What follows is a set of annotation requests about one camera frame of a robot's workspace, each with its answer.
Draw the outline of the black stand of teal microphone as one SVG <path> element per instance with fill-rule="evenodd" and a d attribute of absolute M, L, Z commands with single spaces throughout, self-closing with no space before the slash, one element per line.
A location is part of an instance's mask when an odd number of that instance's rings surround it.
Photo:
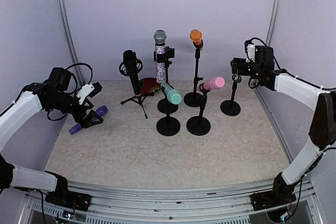
<path fill-rule="evenodd" d="M 180 131 L 181 125 L 176 118 L 171 117 L 171 103 L 167 100 L 167 98 L 164 99 L 164 102 L 166 116 L 158 120 L 156 130 L 163 136 L 173 136 Z"/>

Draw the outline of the teal microphone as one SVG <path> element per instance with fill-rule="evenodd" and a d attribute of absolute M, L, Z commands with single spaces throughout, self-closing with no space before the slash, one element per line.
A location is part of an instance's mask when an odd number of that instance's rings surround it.
<path fill-rule="evenodd" d="M 161 88 L 163 88 L 163 92 L 171 104 L 179 105 L 182 102 L 182 96 L 180 92 L 172 88 L 168 83 L 161 83 Z"/>

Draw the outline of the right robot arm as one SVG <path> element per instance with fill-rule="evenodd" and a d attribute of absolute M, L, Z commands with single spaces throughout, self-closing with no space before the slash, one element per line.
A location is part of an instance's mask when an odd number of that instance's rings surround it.
<path fill-rule="evenodd" d="M 272 189 L 251 195 L 254 210 L 263 210 L 296 200 L 294 189 L 320 162 L 327 148 L 335 143 L 335 90 L 325 89 L 279 67 L 273 48 L 245 44 L 245 58 L 230 62 L 233 77 L 248 76 L 256 87 L 286 95 L 310 110 L 307 119 L 290 119 L 289 123 L 304 124 L 308 132 L 300 152 L 290 165 L 274 179 Z"/>

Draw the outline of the pink microphone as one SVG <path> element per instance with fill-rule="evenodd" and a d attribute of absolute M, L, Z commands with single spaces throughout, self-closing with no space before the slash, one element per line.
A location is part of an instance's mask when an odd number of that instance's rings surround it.
<path fill-rule="evenodd" d="M 219 90 L 225 85 L 225 79 L 223 77 L 213 77 L 208 82 L 204 82 L 198 85 L 198 91 L 201 90 Z"/>

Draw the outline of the black stand of purple microphone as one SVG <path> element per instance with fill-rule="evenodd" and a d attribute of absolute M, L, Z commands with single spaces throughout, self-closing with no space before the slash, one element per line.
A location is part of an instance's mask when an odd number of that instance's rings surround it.
<path fill-rule="evenodd" d="M 230 100 L 223 101 L 220 105 L 221 111 L 228 116 L 237 116 L 241 112 L 240 105 L 235 101 L 235 95 L 238 84 L 241 82 L 241 76 L 232 75 L 233 85 Z"/>

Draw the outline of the purple microphone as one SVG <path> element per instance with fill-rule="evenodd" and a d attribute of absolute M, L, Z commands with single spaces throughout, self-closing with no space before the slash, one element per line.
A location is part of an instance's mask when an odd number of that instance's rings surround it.
<path fill-rule="evenodd" d="M 102 116 L 105 116 L 107 113 L 108 113 L 108 108 L 103 105 L 103 106 L 100 106 L 96 109 L 95 111 L 100 117 Z M 82 126 L 77 123 L 75 126 L 73 126 L 70 130 L 69 130 L 69 133 L 71 135 L 74 135 L 76 134 L 77 132 L 79 132 L 80 130 L 82 130 Z"/>

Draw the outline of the black stand of pink microphone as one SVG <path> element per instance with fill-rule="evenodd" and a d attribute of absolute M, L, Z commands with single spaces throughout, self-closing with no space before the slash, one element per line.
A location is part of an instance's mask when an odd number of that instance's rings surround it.
<path fill-rule="evenodd" d="M 211 129 L 209 120 L 203 117 L 207 103 L 207 94 L 210 91 L 205 89 L 205 83 L 200 84 L 199 88 L 203 94 L 201 98 L 200 112 L 198 116 L 193 116 L 187 121 L 186 128 L 193 135 L 203 136 L 206 135 Z"/>

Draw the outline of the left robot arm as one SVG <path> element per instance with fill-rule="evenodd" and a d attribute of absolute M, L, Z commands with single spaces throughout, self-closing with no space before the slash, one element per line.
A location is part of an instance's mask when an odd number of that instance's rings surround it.
<path fill-rule="evenodd" d="M 71 67 L 54 67 L 46 80 L 25 85 L 1 112 L 1 190 L 41 191 L 44 202 L 88 211 L 92 197 L 45 167 L 66 117 L 83 129 L 103 123 L 91 101 L 101 91 L 97 81 L 81 86 Z"/>

